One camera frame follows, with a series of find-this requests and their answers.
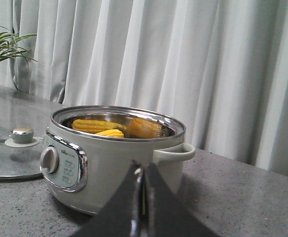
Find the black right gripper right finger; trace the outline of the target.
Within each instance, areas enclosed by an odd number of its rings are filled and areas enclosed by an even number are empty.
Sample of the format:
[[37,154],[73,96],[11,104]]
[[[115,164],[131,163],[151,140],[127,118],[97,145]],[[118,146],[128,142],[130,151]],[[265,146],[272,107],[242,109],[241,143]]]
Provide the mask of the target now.
[[216,237],[169,189],[154,163],[144,169],[150,237]]

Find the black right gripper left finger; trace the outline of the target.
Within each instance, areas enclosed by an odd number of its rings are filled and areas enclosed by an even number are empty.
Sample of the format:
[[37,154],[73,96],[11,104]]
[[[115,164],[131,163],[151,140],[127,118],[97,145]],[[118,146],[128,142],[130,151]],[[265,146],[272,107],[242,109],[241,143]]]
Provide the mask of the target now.
[[138,237],[141,232],[142,166],[132,161],[110,200],[73,237]]

